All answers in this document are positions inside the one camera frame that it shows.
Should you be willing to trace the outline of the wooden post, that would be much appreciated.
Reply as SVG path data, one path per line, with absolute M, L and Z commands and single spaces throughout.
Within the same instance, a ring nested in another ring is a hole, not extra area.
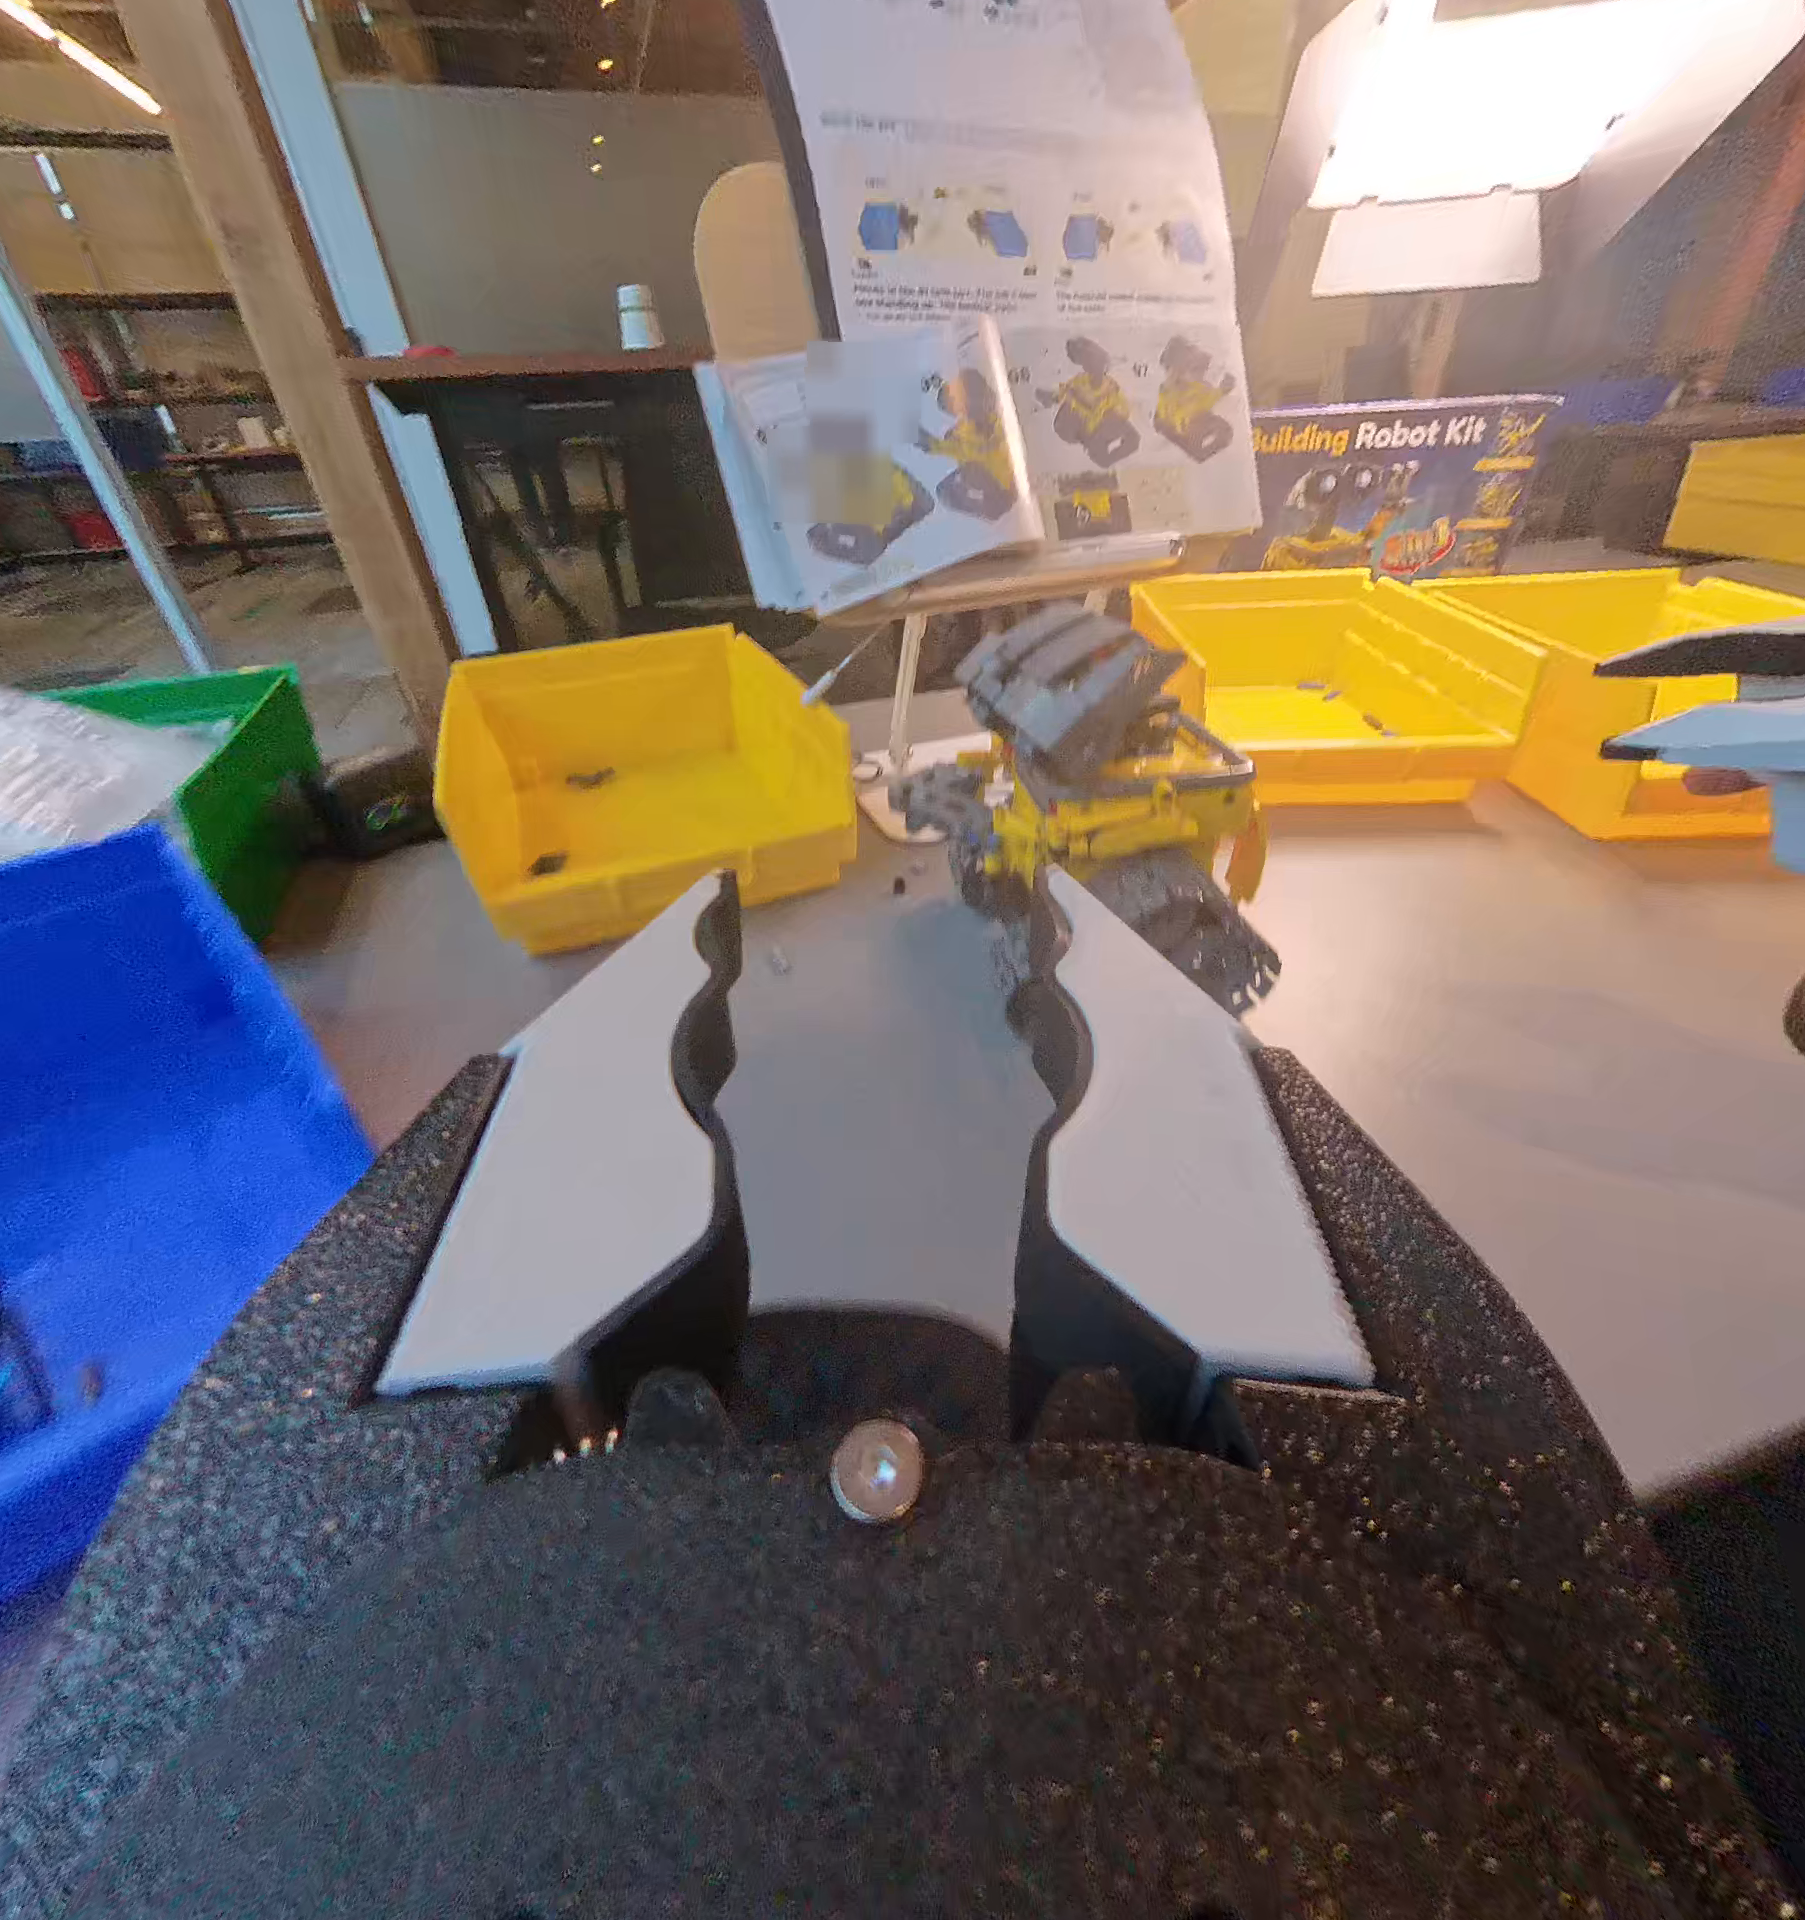
M 345 372 L 354 350 L 236 11 L 116 13 L 416 740 L 435 748 L 456 660 L 450 611 L 369 391 Z

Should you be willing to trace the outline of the dark side table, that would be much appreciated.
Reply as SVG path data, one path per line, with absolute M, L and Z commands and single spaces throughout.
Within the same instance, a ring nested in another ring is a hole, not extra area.
M 690 351 L 409 350 L 347 358 L 341 371 L 398 416 L 426 425 L 483 592 L 487 650 L 747 620 L 754 596 Z M 602 566 L 608 623 L 558 581 L 551 551 L 485 469 L 511 459 L 535 468 L 569 446 L 602 465 L 603 503 L 574 506 L 571 521 Z

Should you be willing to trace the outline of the instruction booklet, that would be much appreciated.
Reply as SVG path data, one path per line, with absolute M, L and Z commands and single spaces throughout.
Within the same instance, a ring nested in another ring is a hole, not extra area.
M 985 315 L 698 363 L 755 599 L 834 615 L 1044 541 Z

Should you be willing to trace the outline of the pale curved board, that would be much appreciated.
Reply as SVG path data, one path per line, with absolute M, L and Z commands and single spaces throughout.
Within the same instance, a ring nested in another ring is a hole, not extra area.
M 695 216 L 693 264 L 720 362 L 794 353 L 824 337 L 781 160 L 721 172 Z

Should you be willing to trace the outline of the clear plastic bag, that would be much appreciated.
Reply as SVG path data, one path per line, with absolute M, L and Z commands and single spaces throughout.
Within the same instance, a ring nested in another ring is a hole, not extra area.
M 145 824 L 178 827 L 181 789 L 233 728 L 138 724 L 0 687 L 0 865 Z

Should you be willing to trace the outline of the bright softbox lamp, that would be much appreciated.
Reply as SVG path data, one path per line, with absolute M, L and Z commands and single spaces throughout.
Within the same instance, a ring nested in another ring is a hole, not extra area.
M 1266 187 L 1329 221 L 1317 299 L 1538 285 L 1803 38 L 1803 2 L 1350 3 L 1297 63 Z

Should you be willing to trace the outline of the yellow grey brick robot model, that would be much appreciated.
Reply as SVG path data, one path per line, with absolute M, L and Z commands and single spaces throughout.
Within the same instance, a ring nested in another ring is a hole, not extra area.
M 1030 937 L 1058 868 L 1235 1015 L 1280 978 L 1243 908 L 1266 865 L 1251 755 L 1184 704 L 1193 660 L 1107 611 L 1057 603 L 956 668 L 979 748 L 891 777 L 909 830 L 941 830 L 956 891 Z

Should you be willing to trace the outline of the grey desk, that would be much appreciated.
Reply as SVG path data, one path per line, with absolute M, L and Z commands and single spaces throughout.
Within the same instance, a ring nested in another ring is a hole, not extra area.
M 1292 1051 L 1479 1251 L 1630 1484 L 1805 1421 L 1805 877 L 1469 805 L 1285 806 L 1251 908 Z M 720 1111 L 754 1301 L 1008 1331 L 1051 1102 L 941 847 L 749 908 Z

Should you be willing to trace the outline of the white book stand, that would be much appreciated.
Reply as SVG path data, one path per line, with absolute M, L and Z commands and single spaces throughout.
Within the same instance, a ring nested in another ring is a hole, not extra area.
M 1195 547 L 1199 541 L 1184 535 L 1126 535 L 1008 547 L 943 567 L 904 587 L 885 589 L 857 605 L 820 611 L 817 626 L 852 635 L 857 643 L 805 692 L 809 704 L 824 699 L 872 638 L 880 638 L 891 626 L 900 629 L 888 732 L 880 746 L 859 751 L 857 765 L 867 763 L 874 769 L 870 774 L 857 769 L 852 775 L 857 802 L 870 826 L 900 847 L 943 842 L 947 834 L 936 826 L 909 827 L 906 818 L 891 800 L 891 783 L 912 775 L 917 767 L 935 771 L 983 746 L 979 730 L 916 740 L 919 660 L 939 615 L 1014 611 L 1067 599 L 1078 599 L 1095 611 L 1107 611 L 1114 589 L 1189 569 Z

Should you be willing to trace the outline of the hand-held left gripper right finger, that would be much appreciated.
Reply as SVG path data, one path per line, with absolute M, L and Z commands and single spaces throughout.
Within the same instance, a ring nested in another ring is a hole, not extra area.
M 1138 1411 L 1230 1411 L 1242 1381 L 1374 1390 L 1237 1017 L 1057 865 L 1017 1004 L 1053 1111 L 1016 1247 L 1016 1409 L 1107 1371 Z

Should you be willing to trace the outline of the green plastic bin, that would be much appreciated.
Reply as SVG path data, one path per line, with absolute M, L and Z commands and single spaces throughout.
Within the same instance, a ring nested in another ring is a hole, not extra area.
M 323 760 L 294 663 L 61 689 L 52 700 L 142 728 L 196 728 L 212 755 L 171 805 L 174 836 L 255 943 L 264 943 L 314 847 Z

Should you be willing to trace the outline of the metal storage shelf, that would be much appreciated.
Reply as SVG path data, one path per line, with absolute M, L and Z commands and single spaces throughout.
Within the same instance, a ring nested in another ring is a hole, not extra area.
M 262 356 L 226 291 L 42 293 L 51 338 L 163 544 L 236 559 L 333 542 Z M 0 576 L 125 558 L 61 439 L 0 435 Z

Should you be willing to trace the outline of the blue plastic bin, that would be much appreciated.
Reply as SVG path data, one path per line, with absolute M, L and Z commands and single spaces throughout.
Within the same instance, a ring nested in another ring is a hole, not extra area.
M 0 1445 L 0 1607 L 70 1566 L 169 1406 L 373 1160 L 163 827 L 0 865 L 0 1274 L 56 1421 Z

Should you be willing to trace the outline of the small dark box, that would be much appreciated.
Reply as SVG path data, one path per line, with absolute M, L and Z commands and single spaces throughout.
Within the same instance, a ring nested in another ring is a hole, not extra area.
M 419 746 L 376 748 L 328 763 L 310 789 L 326 850 L 367 861 L 443 839 L 435 765 Z

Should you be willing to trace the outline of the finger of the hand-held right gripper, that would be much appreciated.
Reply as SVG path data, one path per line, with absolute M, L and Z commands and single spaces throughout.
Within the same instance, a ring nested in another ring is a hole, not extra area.
M 1675 765 L 1687 787 L 1757 787 L 1757 771 L 1805 771 L 1805 694 L 1687 707 L 1605 738 L 1604 760 Z
M 1733 675 L 1739 683 L 1805 684 L 1805 613 L 1653 640 L 1602 660 L 1594 673 L 1605 680 Z

